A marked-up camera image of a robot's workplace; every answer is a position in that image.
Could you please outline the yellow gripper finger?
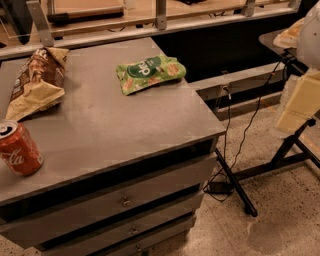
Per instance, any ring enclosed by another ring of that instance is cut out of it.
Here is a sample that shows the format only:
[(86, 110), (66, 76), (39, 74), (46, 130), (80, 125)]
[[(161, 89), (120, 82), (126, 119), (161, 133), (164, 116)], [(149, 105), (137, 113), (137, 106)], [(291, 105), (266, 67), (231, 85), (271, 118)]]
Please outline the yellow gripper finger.
[(301, 77), (291, 75), (282, 92), (274, 128), (292, 135), (319, 110), (320, 71), (308, 70)]

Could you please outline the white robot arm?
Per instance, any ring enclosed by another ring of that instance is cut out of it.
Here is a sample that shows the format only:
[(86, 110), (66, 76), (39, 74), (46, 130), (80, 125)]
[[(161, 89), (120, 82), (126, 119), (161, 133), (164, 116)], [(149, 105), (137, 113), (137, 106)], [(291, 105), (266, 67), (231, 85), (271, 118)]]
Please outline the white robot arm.
[(280, 99), (274, 128), (294, 134), (320, 110), (320, 1), (291, 27), (274, 39), (281, 48), (296, 48), (297, 59), (308, 67), (298, 77), (291, 75)]

